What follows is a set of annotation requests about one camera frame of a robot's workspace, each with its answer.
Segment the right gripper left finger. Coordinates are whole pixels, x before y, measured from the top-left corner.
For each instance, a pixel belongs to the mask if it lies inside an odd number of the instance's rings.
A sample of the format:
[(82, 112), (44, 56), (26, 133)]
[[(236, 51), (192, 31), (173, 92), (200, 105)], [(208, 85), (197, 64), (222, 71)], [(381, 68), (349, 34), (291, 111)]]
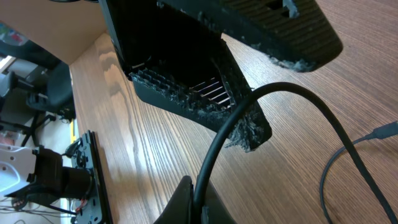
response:
[(192, 179), (190, 176), (185, 175), (154, 224), (189, 224), (191, 221), (192, 198)]

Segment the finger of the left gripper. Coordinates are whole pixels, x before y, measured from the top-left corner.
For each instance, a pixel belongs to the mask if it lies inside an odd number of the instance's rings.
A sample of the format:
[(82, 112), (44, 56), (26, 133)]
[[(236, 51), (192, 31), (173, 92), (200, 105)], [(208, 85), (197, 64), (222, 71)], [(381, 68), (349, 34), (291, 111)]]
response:
[(317, 70), (343, 50), (315, 0), (165, 0), (164, 4), (295, 72)]

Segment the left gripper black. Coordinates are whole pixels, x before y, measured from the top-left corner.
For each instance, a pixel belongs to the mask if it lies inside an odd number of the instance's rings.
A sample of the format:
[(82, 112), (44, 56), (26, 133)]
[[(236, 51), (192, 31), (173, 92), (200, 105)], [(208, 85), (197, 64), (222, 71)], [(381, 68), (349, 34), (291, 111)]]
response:
[(99, 5), (121, 69), (143, 102), (217, 132), (252, 93), (211, 23), (214, 1)]

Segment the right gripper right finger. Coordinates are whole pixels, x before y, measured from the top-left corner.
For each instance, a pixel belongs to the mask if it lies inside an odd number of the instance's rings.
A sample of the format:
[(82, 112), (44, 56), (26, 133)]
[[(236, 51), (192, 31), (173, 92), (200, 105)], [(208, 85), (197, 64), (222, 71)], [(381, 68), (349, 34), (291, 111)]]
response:
[(211, 182), (206, 188), (201, 224), (236, 224)]

